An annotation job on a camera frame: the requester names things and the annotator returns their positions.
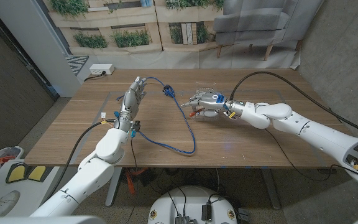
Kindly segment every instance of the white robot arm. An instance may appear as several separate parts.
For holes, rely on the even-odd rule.
[[[124,157],[121,145],[127,142],[131,130],[140,127],[139,122],[133,122],[133,119],[138,112],[140,101],[146,94],[144,86],[146,78],[137,77],[124,95],[119,117],[114,123],[115,128],[109,129],[96,145],[96,149],[81,161],[74,177],[31,217],[71,215],[87,196],[110,180],[114,172],[113,165]]]
[[[218,92],[200,92],[182,106],[192,106],[193,111],[200,111],[199,107],[202,107],[203,116],[217,116],[218,111],[223,110],[229,118],[240,118],[259,129],[269,127],[272,122],[275,129],[299,136],[333,157],[341,166],[358,173],[358,138],[305,118],[284,103],[243,103],[229,101]],[[357,174],[346,172],[358,181]]]

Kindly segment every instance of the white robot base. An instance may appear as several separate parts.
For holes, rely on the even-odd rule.
[[[174,224],[175,218],[177,219],[176,223],[237,224],[236,214],[230,202],[213,190],[200,186],[183,186],[180,189],[175,188],[169,191],[169,194],[162,195],[154,202],[150,209],[148,224]],[[212,194],[216,195],[213,195],[210,200],[213,202],[211,204],[211,220],[205,222],[201,219],[203,205],[207,204]],[[178,209],[179,217],[183,217],[180,218],[180,221],[172,201]],[[183,206],[185,206],[185,215],[183,215]]]

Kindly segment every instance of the wall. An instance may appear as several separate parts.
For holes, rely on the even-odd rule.
[[[358,124],[358,1],[325,0],[303,40],[299,72],[334,112]]]
[[[0,0],[0,18],[60,96],[81,86],[32,0]]]

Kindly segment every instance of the power strip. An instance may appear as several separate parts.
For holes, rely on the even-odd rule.
[[[103,71],[106,72],[106,75],[111,75],[114,71],[112,64],[93,64],[89,69],[92,75],[101,75]]]

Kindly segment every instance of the wooden table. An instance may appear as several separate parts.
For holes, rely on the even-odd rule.
[[[81,133],[92,123],[100,121],[100,112],[107,118],[119,111],[116,101],[135,80],[136,76],[157,77],[175,90],[179,104],[189,100],[197,88],[213,87],[229,96],[237,82],[257,70],[116,70],[113,75],[84,83],[76,95],[58,115],[34,148],[25,158],[30,166],[63,166]],[[318,102],[319,96],[299,75],[287,69],[268,70],[289,79]],[[172,145],[181,150],[193,150],[193,141],[174,100],[162,93],[161,84],[148,80],[147,94],[139,106],[136,120],[141,131],[150,139]],[[246,80],[237,90],[236,100],[254,103],[287,103],[303,116],[339,131],[348,130],[333,116],[312,104],[285,82],[270,75],[257,75]],[[186,115],[191,108],[184,108]],[[134,140],[134,152],[139,167],[245,167],[289,168],[287,161],[274,139],[265,131],[252,127],[245,121],[230,120],[224,115],[216,122],[193,121],[188,118],[196,138],[196,152],[184,156],[146,141],[140,134]],[[76,153],[78,165],[94,150],[106,134],[108,125],[99,125],[85,136]],[[292,163],[299,168],[329,167],[335,163],[329,156],[297,136],[268,128],[277,138]],[[131,145],[123,146],[125,156],[118,163],[121,167],[134,167]]]

